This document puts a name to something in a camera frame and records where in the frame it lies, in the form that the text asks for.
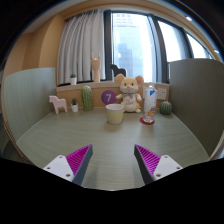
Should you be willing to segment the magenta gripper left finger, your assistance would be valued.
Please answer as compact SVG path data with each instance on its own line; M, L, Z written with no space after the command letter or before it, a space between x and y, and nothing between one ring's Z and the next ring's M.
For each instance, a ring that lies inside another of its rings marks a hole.
M92 155L92 145L87 145L67 156L57 156L44 167L44 170L81 185Z

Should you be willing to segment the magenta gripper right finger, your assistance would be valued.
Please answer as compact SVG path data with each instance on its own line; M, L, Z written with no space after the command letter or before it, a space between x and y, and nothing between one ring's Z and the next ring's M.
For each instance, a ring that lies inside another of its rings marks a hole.
M134 155L145 184L152 183L182 169L170 156L159 156L140 145L134 146Z

